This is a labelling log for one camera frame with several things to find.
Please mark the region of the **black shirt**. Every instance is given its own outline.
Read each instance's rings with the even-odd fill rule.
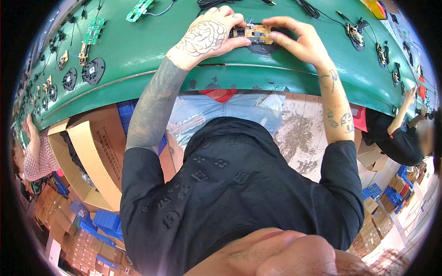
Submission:
[[[289,167],[261,125],[232,117],[194,134],[164,184],[158,156],[124,155],[120,217],[128,257],[143,275],[180,276],[228,242],[266,227],[321,235],[347,250],[363,222],[353,141],[330,144],[321,181]]]
[[[362,132],[364,141],[373,140],[389,158],[401,165],[414,166],[419,164],[423,159],[423,154],[415,134],[416,128],[409,128],[406,132],[398,128],[390,136],[387,128],[393,122],[393,119],[389,115],[367,109],[368,133]]]

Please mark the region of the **pink patterned shirt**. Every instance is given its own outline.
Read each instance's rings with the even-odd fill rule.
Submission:
[[[29,147],[27,147],[25,150],[23,170],[25,173],[25,178],[29,181],[38,180],[52,173],[53,171],[60,169],[51,146],[49,145],[48,129],[43,130],[40,133],[40,143],[38,162],[36,162],[32,157]]]

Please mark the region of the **light blue jeans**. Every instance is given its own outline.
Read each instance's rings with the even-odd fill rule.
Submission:
[[[281,127],[285,97],[285,92],[238,90],[230,100],[221,103],[198,91],[180,92],[167,131],[185,149],[192,135],[208,121],[227,116],[261,124],[273,137]]]

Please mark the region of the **green circuit board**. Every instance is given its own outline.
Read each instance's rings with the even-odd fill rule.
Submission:
[[[136,22],[152,2],[153,0],[140,0],[126,16],[126,20],[129,22]]]
[[[97,43],[98,35],[103,27],[104,18],[92,18],[91,24],[89,24],[89,29],[84,37],[84,44],[95,44]]]

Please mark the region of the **person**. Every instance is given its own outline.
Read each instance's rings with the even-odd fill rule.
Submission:
[[[434,156],[436,127],[426,119],[425,108],[408,123],[405,130],[401,127],[407,110],[415,101],[416,89],[405,91],[404,102],[395,118],[367,109],[368,132],[362,131],[362,139],[367,146],[376,143],[389,158],[405,166],[419,164],[424,156]]]
[[[120,218],[127,255],[143,275],[371,273],[344,251],[364,215],[354,124],[334,63],[313,26],[286,16],[262,24],[292,29],[296,41],[279,32],[271,38],[317,70],[329,143],[321,180],[290,168],[266,124],[244,110],[237,115],[246,118],[188,125],[197,131],[183,165],[164,183],[157,145],[187,74],[206,58],[251,43],[228,38],[234,25],[246,26],[242,14],[209,9],[168,51],[129,125]]]
[[[20,178],[33,182],[59,170],[60,166],[49,145],[49,129],[39,133],[29,113],[23,122],[23,130],[30,138],[30,142],[26,150],[23,150],[18,143],[15,143],[13,156],[14,170]]]

